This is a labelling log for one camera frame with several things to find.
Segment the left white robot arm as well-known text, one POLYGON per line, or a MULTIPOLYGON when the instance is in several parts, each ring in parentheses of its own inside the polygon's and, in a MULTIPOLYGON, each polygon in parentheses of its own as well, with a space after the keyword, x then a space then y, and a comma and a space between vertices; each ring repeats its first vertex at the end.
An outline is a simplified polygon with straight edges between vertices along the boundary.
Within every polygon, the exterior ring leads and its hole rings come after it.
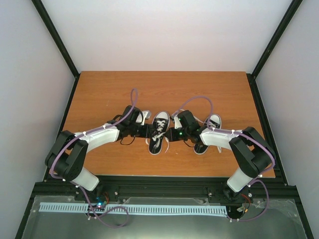
POLYGON ((127 136, 150 138, 153 126, 145 121, 151 114, 128 105, 122 115, 98 128, 77 133, 62 131, 47 155, 45 165, 53 172, 53 178, 81 186, 86 189, 88 197, 99 200, 104 188, 99 185, 98 177, 84 167, 87 153, 127 136))

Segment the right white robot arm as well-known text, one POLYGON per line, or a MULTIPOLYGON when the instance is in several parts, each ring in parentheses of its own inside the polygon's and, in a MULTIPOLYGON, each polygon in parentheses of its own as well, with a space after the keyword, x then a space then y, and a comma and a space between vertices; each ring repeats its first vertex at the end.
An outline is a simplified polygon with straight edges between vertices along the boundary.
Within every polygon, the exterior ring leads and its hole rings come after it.
POLYGON ((191 140, 196 148, 216 146, 233 152, 238 168, 227 180, 227 186, 235 193, 252 185, 265 171, 274 167, 274 151, 253 127, 244 130, 222 129, 221 118, 216 114, 200 125, 188 110, 175 115, 173 121, 174 127, 165 133, 170 142, 191 140))

